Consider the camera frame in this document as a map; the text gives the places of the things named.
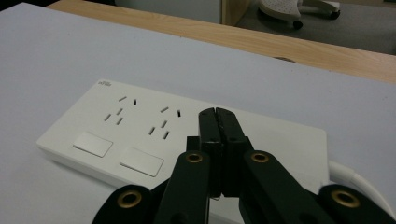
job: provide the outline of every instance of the wooden desk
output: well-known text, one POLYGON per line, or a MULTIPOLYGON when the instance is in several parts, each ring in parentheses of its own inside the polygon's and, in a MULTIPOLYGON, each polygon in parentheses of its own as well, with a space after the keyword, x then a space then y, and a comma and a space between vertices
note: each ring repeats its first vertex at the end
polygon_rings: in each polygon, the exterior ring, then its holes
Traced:
POLYGON ((396 56, 392 55, 81 0, 61 0, 48 7, 270 57, 284 57, 300 64, 357 77, 396 83, 396 56))

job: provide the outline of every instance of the floor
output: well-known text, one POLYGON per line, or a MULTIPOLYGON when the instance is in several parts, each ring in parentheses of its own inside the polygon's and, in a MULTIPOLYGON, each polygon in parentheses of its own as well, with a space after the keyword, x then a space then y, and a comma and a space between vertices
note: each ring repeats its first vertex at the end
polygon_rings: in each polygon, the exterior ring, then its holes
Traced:
POLYGON ((301 10, 304 26, 295 30, 291 22, 271 18, 258 10, 260 0, 251 0, 237 27, 286 35, 321 43, 396 55, 396 8, 341 4, 341 15, 312 7, 301 10))

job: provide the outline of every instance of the white tabletop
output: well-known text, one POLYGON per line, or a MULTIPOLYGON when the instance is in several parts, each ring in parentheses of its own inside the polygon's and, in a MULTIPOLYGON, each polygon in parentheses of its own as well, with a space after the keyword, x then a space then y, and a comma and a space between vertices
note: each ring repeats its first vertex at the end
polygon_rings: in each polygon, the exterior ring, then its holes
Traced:
POLYGON ((0 13, 1 223, 90 223, 115 190, 35 145, 99 78, 323 129, 396 207, 395 85, 21 4, 0 13))

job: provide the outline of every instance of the rectangular button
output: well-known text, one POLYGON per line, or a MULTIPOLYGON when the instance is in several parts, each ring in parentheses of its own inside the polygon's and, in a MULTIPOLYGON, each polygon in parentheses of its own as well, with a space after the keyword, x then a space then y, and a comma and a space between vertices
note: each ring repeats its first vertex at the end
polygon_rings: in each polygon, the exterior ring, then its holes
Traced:
POLYGON ((89 152, 98 157, 104 157, 110 149, 112 142, 98 137, 92 133, 82 133, 74 142, 73 147, 89 152))
POLYGON ((135 147, 128 147, 121 154, 120 165, 145 175, 156 176, 163 165, 163 159, 149 155, 135 147))

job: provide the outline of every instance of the extension cord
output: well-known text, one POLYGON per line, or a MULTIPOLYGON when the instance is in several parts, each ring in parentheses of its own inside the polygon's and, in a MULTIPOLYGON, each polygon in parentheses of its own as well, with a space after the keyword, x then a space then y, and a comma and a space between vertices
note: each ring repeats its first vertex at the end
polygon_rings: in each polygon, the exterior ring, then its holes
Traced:
MULTIPOLYGON (((329 182, 326 133, 227 106, 101 79, 38 140, 53 160, 116 188, 153 189, 172 174, 198 135, 198 113, 222 107, 235 113, 252 145, 272 153, 306 189, 329 182)), ((212 200, 211 223, 243 223, 237 199, 212 200)))

